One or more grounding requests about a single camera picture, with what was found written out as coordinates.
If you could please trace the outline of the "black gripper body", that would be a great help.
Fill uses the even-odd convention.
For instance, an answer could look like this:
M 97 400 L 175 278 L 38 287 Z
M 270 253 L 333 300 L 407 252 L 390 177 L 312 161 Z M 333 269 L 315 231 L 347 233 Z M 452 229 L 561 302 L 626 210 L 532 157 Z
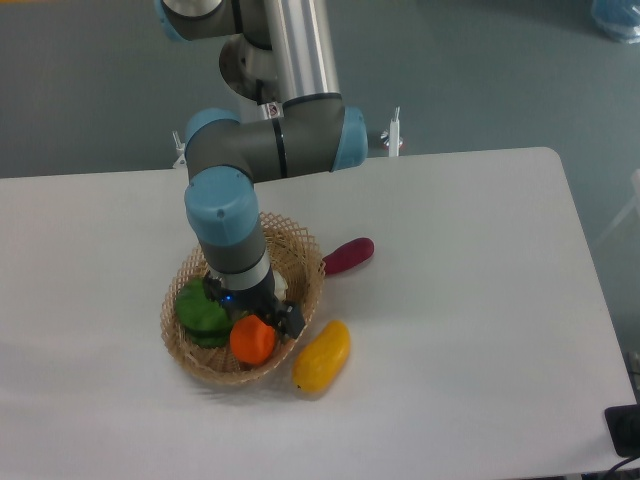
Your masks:
M 207 300 L 217 302 L 229 315 L 241 311 L 255 314 L 263 323 L 273 324 L 273 316 L 279 300 L 275 296 L 275 279 L 272 272 L 257 285 L 245 290 L 232 290 L 208 272 L 203 280 Z

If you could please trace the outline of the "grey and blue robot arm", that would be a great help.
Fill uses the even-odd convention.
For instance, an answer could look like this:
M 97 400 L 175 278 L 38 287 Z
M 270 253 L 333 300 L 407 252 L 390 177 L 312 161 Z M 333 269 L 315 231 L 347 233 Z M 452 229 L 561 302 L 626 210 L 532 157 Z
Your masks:
M 183 41 L 225 37 L 266 54 L 257 70 L 245 54 L 239 92 L 281 113 L 244 123 L 206 109 L 185 129 L 189 183 L 186 215 L 209 271 L 206 296 L 228 310 L 255 313 L 297 338 L 305 320 L 298 305 L 275 294 L 259 215 L 259 182 L 359 166 L 368 153 L 360 110 L 343 103 L 322 1 L 159 1 L 165 32 Z

